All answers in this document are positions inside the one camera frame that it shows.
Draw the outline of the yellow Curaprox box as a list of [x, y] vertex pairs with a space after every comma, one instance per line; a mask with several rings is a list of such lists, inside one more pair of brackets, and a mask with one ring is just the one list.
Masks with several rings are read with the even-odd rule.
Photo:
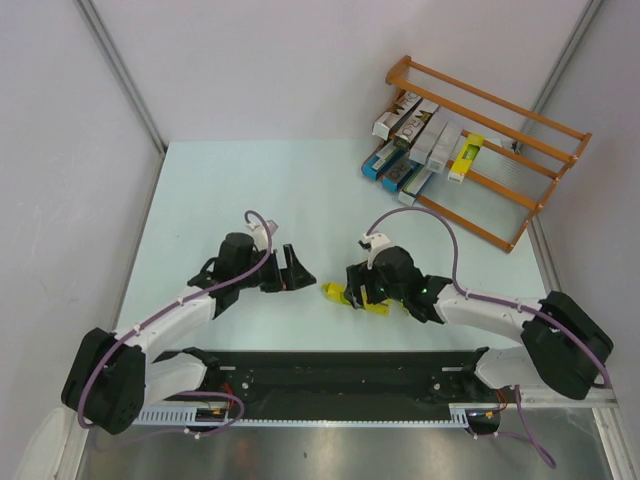
[[[326, 298], [336, 304], [347, 305], [352, 307], [351, 302], [346, 298], [346, 287], [342, 284], [330, 282], [322, 285], [322, 289]], [[370, 303], [366, 294], [366, 289], [361, 288], [363, 305], [361, 309], [376, 315], [388, 316], [391, 310], [391, 301], [385, 300], [381, 303]]]
[[458, 152], [456, 159], [449, 169], [447, 179], [455, 183], [462, 183], [466, 178], [471, 166], [480, 152], [485, 137], [475, 133], [469, 133], [466, 141]]

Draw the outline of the blue toothpaste box with barcode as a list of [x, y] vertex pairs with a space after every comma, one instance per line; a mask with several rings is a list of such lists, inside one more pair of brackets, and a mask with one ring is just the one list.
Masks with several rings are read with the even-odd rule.
[[364, 162], [361, 172], [368, 179], [378, 180], [404, 153], [404, 149], [388, 141]]

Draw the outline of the lilac text-side toothpaste box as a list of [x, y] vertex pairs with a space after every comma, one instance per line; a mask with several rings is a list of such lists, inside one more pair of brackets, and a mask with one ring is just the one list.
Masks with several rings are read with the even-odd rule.
[[440, 111], [436, 112], [413, 144], [409, 151], [409, 159], [425, 164], [447, 123], [447, 115]]

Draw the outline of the silver black R&O charcoal box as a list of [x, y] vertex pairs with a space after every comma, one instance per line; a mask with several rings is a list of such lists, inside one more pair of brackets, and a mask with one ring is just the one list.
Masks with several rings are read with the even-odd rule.
[[372, 134], [387, 140], [396, 125], [421, 102], [422, 98], [405, 91], [390, 107], [388, 107], [374, 122]]

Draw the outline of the lilac Protefix toothpaste box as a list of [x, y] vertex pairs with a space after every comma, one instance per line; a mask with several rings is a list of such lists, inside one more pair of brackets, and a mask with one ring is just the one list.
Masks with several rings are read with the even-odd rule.
[[426, 167], [429, 171], [437, 174], [444, 171], [461, 136], [461, 131], [462, 128], [454, 122], [446, 124], [427, 159]]

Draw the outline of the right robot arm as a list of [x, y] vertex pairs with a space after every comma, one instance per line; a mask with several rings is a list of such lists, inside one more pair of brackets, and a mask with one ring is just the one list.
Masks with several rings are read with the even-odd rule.
[[610, 337], [563, 292], [523, 301], [465, 293], [451, 278], [422, 273], [399, 246], [348, 266], [346, 279], [344, 297], [355, 309], [394, 300], [421, 323], [469, 326], [515, 342], [482, 349], [474, 368], [463, 373], [462, 391], [473, 401], [505, 386], [538, 383], [582, 400], [613, 350]]

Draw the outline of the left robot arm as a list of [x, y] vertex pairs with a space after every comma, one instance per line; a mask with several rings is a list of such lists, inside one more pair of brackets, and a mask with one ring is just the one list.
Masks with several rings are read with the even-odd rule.
[[228, 234], [172, 304], [128, 329], [94, 328], [84, 335], [62, 389], [63, 404], [76, 412], [81, 427], [117, 435], [149, 404], [183, 392], [214, 397], [221, 387], [214, 358], [194, 348], [159, 357], [221, 316], [244, 289], [279, 293], [315, 284], [293, 246], [284, 245], [283, 252], [280, 265], [267, 234]]

